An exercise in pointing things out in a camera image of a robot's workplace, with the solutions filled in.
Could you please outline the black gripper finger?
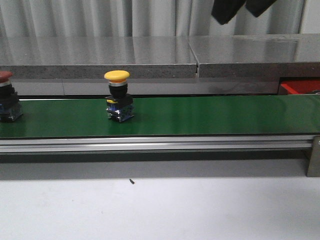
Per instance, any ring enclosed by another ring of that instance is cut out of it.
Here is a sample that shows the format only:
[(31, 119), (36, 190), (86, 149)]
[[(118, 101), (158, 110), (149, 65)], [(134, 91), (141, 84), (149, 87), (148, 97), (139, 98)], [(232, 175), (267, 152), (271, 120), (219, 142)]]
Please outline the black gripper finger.
[(247, 0), (245, 8), (256, 18), (262, 15), (277, 0)]
[(246, 0), (214, 0), (211, 15), (220, 25), (228, 24), (245, 2)]

